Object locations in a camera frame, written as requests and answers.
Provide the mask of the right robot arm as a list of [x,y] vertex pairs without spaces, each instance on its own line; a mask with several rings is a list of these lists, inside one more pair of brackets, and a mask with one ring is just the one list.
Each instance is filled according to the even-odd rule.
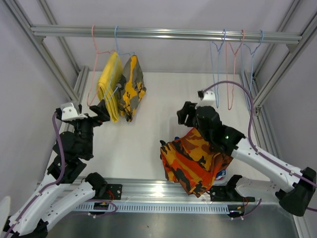
[[253,197],[277,202],[285,211],[298,217],[305,214],[317,189],[315,170],[300,169],[256,146],[250,136],[224,125],[212,106],[185,102],[177,116],[179,124],[197,129],[211,144],[211,150],[242,161],[268,177],[268,180],[238,177],[226,187],[227,198]]

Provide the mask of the blue hanger with camo trousers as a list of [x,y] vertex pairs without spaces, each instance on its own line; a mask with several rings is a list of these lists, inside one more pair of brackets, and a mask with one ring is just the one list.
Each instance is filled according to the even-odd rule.
[[115,39],[115,49],[116,49],[116,53],[117,53],[117,57],[115,59],[115,63],[114,63],[114,68],[113,68],[113,71],[111,73],[111,76],[110,76],[110,81],[108,83],[108,88],[104,94],[104,97],[103,99],[106,98],[106,95],[108,93],[108,91],[111,89],[111,83],[114,79],[114,76],[115,76],[115,71],[117,70],[117,66],[118,66],[118,61],[120,59],[120,56],[124,56],[124,55],[129,55],[129,56],[133,56],[135,55],[135,52],[126,52],[126,53],[123,53],[120,51],[120,47],[119,47],[119,43],[118,43],[118,37],[117,37],[117,31],[119,29],[119,26],[116,25],[115,28],[114,28],[114,39]]

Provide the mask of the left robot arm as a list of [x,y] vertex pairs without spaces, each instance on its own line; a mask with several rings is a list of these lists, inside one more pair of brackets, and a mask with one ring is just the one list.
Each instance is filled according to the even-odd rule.
[[93,158],[94,128],[110,120],[104,100],[89,108],[95,116],[82,113],[82,106],[73,102],[61,105],[54,112],[56,157],[27,202],[8,216],[3,227],[4,237],[45,238],[78,205],[106,195],[106,180],[94,172],[68,195],[59,198],[85,169],[85,162]]

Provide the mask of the blue white patterned trousers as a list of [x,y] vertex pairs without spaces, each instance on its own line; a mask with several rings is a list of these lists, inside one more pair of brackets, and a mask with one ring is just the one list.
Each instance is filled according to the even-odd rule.
[[216,174],[215,180],[222,180],[225,178],[225,176],[226,176],[226,169],[223,169]]

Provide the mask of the blue hanger with orange trousers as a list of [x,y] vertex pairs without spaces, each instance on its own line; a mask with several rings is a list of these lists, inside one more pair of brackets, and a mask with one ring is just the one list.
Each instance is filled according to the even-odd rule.
[[[218,46],[214,41],[210,42],[210,57],[211,57],[211,69],[212,69],[212,80],[213,83],[216,84],[219,82],[219,70],[220,70],[220,55],[221,55],[221,49],[226,39],[226,29],[223,30],[223,37],[221,38],[220,46]],[[216,52],[217,52],[217,75],[215,77],[214,75],[214,64],[213,64],[213,56],[212,56],[212,46],[215,46]],[[218,85],[214,87],[214,94],[215,94],[215,102],[216,102],[216,108],[219,108],[219,91],[218,91]]]

